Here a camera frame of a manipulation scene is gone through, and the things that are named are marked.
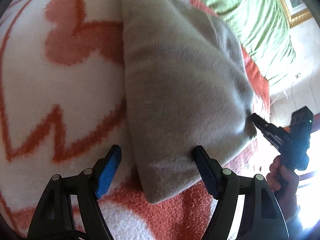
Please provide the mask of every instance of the blue gripper pad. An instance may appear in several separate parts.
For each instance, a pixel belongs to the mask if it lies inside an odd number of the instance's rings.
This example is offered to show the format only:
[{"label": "blue gripper pad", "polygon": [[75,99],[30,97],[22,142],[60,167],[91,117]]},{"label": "blue gripper pad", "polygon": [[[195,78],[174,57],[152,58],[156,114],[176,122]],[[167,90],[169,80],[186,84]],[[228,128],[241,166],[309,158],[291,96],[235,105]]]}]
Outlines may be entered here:
[{"label": "blue gripper pad", "polygon": [[219,184],[221,183],[222,167],[217,160],[211,159],[201,145],[192,150],[198,171],[207,189],[215,199],[219,199]]},{"label": "blue gripper pad", "polygon": [[96,179],[98,180],[97,189],[95,191],[97,199],[100,199],[108,192],[113,177],[118,169],[121,161],[121,148],[118,145],[113,145],[105,158],[97,161]]}]

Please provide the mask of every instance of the gray pillow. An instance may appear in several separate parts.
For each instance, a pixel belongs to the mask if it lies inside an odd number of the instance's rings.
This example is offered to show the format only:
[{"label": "gray pillow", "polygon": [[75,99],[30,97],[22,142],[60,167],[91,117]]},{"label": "gray pillow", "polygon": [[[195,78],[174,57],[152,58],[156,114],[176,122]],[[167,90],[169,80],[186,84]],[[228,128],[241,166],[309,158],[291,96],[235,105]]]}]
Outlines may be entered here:
[{"label": "gray pillow", "polygon": [[203,145],[221,165],[256,135],[240,44],[221,20],[179,0],[122,0],[125,89],[146,198],[158,203],[200,179]]}]

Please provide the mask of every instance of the pillow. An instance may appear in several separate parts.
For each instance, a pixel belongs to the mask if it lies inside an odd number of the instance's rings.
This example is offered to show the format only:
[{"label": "pillow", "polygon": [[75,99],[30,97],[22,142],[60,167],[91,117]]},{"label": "pillow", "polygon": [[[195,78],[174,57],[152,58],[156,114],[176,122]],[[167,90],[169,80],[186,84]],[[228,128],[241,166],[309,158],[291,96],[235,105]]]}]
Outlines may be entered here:
[{"label": "pillow", "polygon": [[289,25],[279,0],[202,0],[234,31],[270,86],[295,59]]},{"label": "pillow", "polygon": [[230,28],[179,0],[122,0],[129,130],[141,185],[158,203],[200,179],[203,145],[221,165],[255,135],[253,91]]}]

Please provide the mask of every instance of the white wall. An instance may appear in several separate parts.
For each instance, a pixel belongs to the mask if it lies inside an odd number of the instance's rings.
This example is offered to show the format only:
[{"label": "white wall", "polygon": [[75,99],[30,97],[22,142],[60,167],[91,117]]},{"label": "white wall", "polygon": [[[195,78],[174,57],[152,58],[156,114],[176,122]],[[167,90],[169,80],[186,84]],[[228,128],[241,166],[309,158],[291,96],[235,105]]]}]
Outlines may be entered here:
[{"label": "white wall", "polygon": [[303,106],[314,114],[320,112],[320,28],[312,18],[290,34],[296,51],[292,75],[270,88],[271,122],[283,127],[290,124],[292,112]]}]

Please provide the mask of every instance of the person's arm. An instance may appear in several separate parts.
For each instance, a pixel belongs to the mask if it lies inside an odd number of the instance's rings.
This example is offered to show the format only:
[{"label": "person's arm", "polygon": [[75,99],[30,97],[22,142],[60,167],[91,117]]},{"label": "person's arm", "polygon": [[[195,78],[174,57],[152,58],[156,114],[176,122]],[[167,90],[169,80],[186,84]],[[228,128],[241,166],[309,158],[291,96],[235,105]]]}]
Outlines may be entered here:
[{"label": "person's arm", "polygon": [[278,199],[283,217],[287,223],[290,240],[297,239],[303,231],[301,221],[298,217],[300,207],[297,205],[297,189],[300,177],[280,164],[280,156],[277,156],[270,165],[270,173],[266,176],[267,183],[273,192],[280,190],[281,185],[276,179],[279,173],[288,182],[287,189],[283,196]]}]

